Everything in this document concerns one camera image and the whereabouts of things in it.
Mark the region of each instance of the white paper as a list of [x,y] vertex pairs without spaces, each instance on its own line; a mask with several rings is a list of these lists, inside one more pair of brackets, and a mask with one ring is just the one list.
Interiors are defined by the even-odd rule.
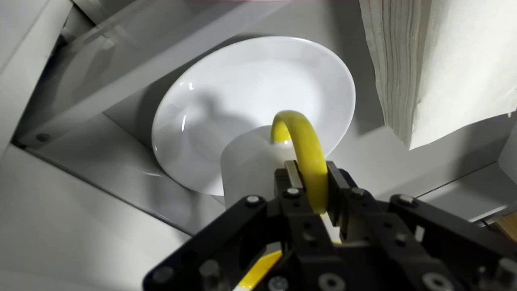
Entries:
[[[391,4],[391,12],[373,11],[375,1]],[[373,65],[385,117],[409,148],[515,109],[515,0],[365,2],[360,1],[362,14],[370,14],[364,22],[375,38],[368,48],[376,53]]]

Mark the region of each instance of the white bowl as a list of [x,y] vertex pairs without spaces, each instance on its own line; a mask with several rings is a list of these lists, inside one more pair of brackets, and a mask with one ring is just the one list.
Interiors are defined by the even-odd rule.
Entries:
[[297,36],[249,38],[202,57],[171,85],[157,109],[152,143],[179,184],[223,195],[220,156],[234,137],[271,124],[281,109],[297,109],[328,154],[354,108],[354,78],[326,46]]

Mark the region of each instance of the gray metal panel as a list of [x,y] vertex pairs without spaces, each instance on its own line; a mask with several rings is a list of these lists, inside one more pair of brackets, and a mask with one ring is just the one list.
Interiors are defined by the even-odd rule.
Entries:
[[61,48],[18,133],[26,145],[94,117],[289,0],[141,0]]
[[139,291],[187,234],[10,146],[0,162],[0,289]]
[[136,0],[73,0],[95,23],[108,19]]
[[34,153],[191,234],[225,209],[170,179],[150,150],[103,114]]
[[514,122],[493,117],[409,151],[389,127],[360,133],[357,117],[330,158],[380,198],[420,195],[493,162]]
[[0,159],[50,57],[71,2],[0,1]]
[[420,196],[469,221],[478,221],[517,205],[517,184],[498,164],[490,164]]
[[65,41],[73,41],[74,38],[87,33],[92,27],[94,22],[89,20],[79,7],[73,6],[61,28],[61,36]]
[[504,143],[498,164],[514,182],[517,182],[517,125],[514,125],[511,137]]

